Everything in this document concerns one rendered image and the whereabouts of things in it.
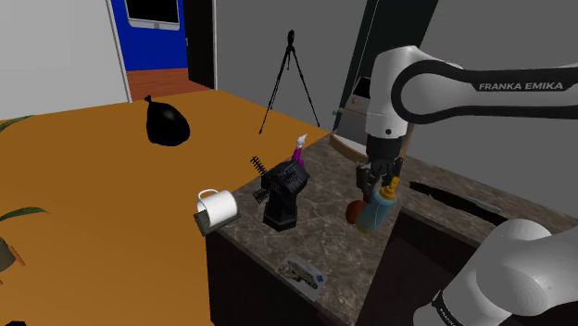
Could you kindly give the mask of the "white mug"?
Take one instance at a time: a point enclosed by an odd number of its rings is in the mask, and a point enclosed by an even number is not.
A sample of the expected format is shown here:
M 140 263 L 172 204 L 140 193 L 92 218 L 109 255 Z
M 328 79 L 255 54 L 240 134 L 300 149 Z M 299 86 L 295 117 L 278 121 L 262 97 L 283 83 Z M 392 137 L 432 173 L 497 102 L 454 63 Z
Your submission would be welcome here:
M 207 213 L 210 227 L 233 218 L 238 212 L 233 195 L 227 190 L 215 189 L 206 189 L 198 193 L 197 209 L 199 212 Z

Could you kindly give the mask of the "flat pale printed card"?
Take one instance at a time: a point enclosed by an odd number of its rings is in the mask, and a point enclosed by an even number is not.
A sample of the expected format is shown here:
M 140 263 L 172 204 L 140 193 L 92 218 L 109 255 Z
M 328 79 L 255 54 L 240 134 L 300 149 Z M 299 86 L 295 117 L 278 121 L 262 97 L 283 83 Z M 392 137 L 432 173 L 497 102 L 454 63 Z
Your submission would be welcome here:
M 327 276 L 296 253 L 290 253 L 276 272 L 309 300 L 315 302 L 327 282 Z

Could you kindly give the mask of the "blue door with white window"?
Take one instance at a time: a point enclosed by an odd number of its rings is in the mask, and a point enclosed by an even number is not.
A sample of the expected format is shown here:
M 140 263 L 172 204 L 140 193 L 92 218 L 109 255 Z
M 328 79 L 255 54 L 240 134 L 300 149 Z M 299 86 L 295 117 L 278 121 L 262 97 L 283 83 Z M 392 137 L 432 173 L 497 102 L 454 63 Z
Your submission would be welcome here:
M 111 0 L 127 71 L 188 66 L 182 0 L 174 2 L 178 3 L 181 24 L 177 31 L 134 28 L 128 21 L 124 0 Z

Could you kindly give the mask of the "orange-red ball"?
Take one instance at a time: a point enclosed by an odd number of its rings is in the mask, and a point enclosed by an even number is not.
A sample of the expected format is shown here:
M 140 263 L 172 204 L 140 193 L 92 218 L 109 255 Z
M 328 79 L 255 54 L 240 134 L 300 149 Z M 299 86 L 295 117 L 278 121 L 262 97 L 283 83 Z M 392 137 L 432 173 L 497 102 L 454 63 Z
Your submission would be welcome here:
M 357 222 L 358 214 L 363 210 L 366 203 L 363 200 L 355 200 L 350 202 L 346 207 L 346 221 L 349 224 Z

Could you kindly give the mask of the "black rubbish bag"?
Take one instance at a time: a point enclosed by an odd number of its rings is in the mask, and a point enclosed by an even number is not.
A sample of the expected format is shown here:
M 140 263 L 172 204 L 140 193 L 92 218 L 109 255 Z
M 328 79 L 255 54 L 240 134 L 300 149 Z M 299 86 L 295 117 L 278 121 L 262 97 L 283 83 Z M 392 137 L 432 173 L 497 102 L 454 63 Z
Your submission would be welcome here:
M 177 146 L 190 137 L 191 131 L 187 119 L 174 106 L 159 103 L 148 95 L 144 98 L 146 110 L 146 133 L 152 144 Z

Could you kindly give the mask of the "blue baby bottle yellow cap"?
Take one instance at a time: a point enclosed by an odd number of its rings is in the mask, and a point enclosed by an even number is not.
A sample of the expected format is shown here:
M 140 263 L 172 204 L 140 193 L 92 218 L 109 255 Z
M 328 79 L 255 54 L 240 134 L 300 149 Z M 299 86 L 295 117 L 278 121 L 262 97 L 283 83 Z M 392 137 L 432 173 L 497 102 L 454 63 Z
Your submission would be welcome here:
M 396 202 L 398 184 L 399 178 L 394 177 L 389 185 L 372 191 L 371 201 L 357 214 L 356 226 L 361 232 L 371 233 L 380 227 L 389 209 Z

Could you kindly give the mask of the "dark counter cabinet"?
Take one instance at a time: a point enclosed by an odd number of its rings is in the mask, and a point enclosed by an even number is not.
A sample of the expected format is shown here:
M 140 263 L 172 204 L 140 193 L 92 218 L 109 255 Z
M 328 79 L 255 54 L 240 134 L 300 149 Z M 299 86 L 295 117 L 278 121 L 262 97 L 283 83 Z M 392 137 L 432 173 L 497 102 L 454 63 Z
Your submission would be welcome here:
M 215 326 L 348 326 L 222 232 L 213 232 L 206 242 Z M 414 311 L 449 284 L 478 245 L 402 210 L 353 326 L 413 326 Z

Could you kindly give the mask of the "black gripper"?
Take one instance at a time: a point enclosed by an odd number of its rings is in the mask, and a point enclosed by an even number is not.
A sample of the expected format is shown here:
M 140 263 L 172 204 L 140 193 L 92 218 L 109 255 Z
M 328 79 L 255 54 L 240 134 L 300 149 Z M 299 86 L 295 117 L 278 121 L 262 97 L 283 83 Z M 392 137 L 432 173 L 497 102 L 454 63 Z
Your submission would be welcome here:
M 374 175 L 384 175 L 384 184 L 390 185 L 394 177 L 399 177 L 403 158 L 399 157 L 404 137 L 379 138 L 368 135 L 366 154 L 370 164 L 356 167 L 356 185 L 363 194 L 363 201 L 370 203 L 375 185 Z

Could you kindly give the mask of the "black windmill figure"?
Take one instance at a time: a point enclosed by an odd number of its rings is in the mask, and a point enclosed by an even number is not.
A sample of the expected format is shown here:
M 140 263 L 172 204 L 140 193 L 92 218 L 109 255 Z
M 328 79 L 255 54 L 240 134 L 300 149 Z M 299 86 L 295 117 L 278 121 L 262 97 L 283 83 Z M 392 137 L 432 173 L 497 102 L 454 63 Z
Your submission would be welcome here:
M 272 169 L 266 169 L 259 157 L 252 157 L 250 162 L 260 175 L 260 188 L 252 195 L 259 204 L 266 201 L 263 223 L 276 232 L 294 228 L 296 198 L 307 186 L 309 174 L 298 161 L 284 161 Z

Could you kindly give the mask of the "green potted plant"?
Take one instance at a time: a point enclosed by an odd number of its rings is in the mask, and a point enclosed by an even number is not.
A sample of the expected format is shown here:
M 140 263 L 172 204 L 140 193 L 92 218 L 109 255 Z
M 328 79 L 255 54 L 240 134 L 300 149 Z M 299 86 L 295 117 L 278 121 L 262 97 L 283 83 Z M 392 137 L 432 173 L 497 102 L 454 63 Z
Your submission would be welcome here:
M 14 119 L 8 119 L 0 123 L 0 132 L 3 132 L 6 128 L 10 127 L 15 123 L 28 119 L 30 117 L 31 115 Z M 0 222 L 36 213 L 46 213 L 46 210 L 40 207 L 21 207 L 0 215 Z M 0 236 L 0 273 L 9 269 L 11 266 L 14 265 L 15 262 L 19 263 L 21 266 L 26 265 L 24 260 L 17 252 L 17 250 L 14 248 L 14 246 L 8 244 L 6 240 Z

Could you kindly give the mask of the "grey-green square coaster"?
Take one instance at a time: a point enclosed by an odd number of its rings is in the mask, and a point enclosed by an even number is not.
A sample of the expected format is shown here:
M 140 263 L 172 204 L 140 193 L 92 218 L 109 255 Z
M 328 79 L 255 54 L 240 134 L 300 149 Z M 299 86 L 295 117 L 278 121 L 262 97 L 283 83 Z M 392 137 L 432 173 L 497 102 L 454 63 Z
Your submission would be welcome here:
M 203 237 L 211 234 L 212 232 L 232 223 L 233 221 L 240 219 L 242 215 L 240 213 L 235 214 L 233 217 L 228 218 L 222 222 L 216 223 L 215 225 L 210 225 L 209 215 L 205 210 L 197 212 L 194 214 L 195 222 L 197 224 L 198 230 Z

